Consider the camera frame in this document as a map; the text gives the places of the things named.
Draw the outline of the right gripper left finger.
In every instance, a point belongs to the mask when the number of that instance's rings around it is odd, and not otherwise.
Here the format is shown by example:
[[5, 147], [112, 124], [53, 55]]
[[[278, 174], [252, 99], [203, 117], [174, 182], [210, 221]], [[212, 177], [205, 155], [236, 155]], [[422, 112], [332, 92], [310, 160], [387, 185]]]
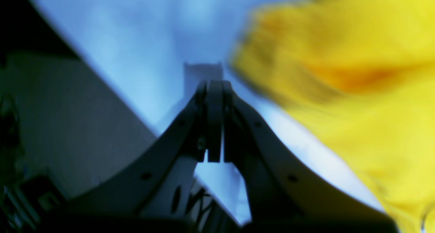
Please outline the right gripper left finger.
[[51, 223], [167, 223], [181, 221], [194, 170], [207, 148], [202, 81], [187, 106], [132, 165], [51, 213]]

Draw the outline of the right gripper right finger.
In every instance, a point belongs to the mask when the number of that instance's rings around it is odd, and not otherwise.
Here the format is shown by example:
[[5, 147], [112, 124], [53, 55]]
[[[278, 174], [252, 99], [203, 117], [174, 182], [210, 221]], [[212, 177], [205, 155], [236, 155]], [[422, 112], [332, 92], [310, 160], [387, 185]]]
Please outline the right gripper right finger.
[[303, 164], [230, 82], [223, 82], [224, 160], [244, 178], [249, 227], [394, 227]]

